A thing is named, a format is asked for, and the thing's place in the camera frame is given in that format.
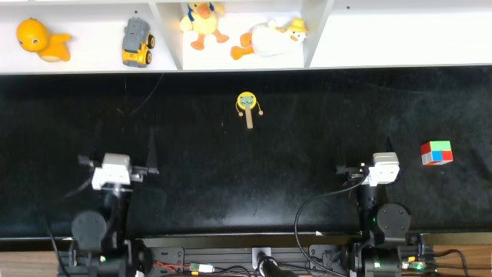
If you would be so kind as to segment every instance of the colorful cube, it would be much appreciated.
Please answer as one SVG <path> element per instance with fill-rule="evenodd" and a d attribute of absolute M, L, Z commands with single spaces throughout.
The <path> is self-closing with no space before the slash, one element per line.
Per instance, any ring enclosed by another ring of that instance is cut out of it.
<path fill-rule="evenodd" d="M 428 142 L 421 146 L 422 164 L 443 165 L 453 161 L 449 141 Z"/>

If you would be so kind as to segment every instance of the blue square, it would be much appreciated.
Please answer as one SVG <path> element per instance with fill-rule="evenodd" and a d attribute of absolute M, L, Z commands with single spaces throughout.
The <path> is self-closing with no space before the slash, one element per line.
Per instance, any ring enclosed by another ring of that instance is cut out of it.
<path fill-rule="evenodd" d="M 443 161 L 443 152 L 432 151 L 432 162 L 442 162 L 442 161 Z"/>

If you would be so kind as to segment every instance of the yellow toy truck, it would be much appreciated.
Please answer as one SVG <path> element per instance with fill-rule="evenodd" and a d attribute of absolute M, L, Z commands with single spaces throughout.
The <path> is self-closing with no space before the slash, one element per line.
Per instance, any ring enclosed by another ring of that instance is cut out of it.
<path fill-rule="evenodd" d="M 155 46 L 155 38 L 150 26 L 139 18 L 131 18 L 125 27 L 123 38 L 123 64 L 144 68 L 152 61 L 150 49 Z"/>

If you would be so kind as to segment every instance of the black table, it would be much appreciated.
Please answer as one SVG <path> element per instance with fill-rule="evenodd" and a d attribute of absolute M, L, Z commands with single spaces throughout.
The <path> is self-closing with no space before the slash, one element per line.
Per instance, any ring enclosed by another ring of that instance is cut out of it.
<path fill-rule="evenodd" d="M 136 236 L 292 232 L 309 197 L 341 188 L 337 157 L 369 162 L 391 141 L 401 163 L 387 186 L 413 214 L 415 232 L 490 231 L 492 68 L 372 68 L 300 72 L 50 75 L 0 78 L 0 237 L 56 235 L 95 209 L 87 189 L 53 207 L 88 177 L 77 154 L 103 125 L 101 147 L 144 165 L 150 130 L 160 175 L 133 195 Z M 258 97 L 246 129 L 240 92 Z M 424 167 L 420 146 L 450 140 L 455 161 Z M 309 205 L 301 230 L 355 233 L 348 194 Z"/>

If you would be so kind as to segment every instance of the toy truck wheel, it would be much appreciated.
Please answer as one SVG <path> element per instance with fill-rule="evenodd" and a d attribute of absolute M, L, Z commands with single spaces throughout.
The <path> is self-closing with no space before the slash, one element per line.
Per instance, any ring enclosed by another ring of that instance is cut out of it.
<path fill-rule="evenodd" d="M 149 49 L 154 48 L 155 46 L 155 38 L 153 35 L 148 35 L 148 44 L 147 44 Z"/>
<path fill-rule="evenodd" d="M 152 62 L 152 54 L 150 51 L 147 51 L 147 54 L 145 55 L 145 63 L 150 65 Z"/>

